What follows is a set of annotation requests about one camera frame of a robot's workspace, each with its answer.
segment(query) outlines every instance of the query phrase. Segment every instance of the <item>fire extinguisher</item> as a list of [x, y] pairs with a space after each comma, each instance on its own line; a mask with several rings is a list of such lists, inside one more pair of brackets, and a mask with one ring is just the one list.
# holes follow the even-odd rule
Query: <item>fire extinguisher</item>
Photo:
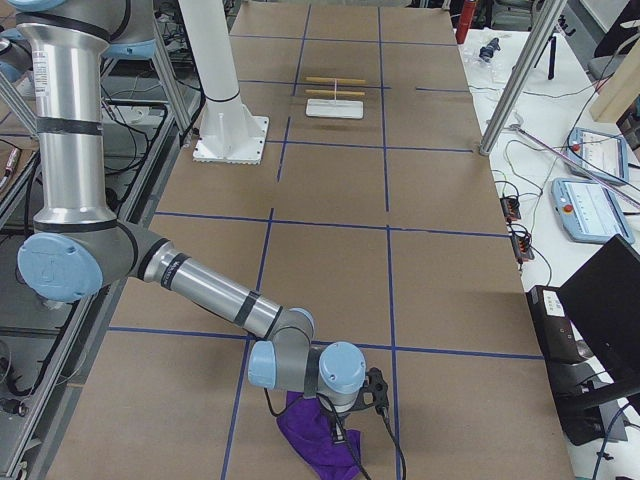
[[478, 2], [476, 0], [464, 0], [460, 21], [458, 22], [458, 29], [456, 30], [456, 41], [458, 45], [463, 44], [467, 38], [467, 32], [473, 21], [473, 14], [476, 11], [477, 4]]

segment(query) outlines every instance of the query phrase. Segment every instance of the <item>black monitor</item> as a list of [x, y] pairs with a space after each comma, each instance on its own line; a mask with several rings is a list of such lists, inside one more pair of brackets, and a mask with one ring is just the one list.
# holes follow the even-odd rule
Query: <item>black monitor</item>
[[557, 397], [561, 420], [624, 397], [640, 413], [640, 255], [616, 235], [557, 294], [614, 380], [586, 393]]

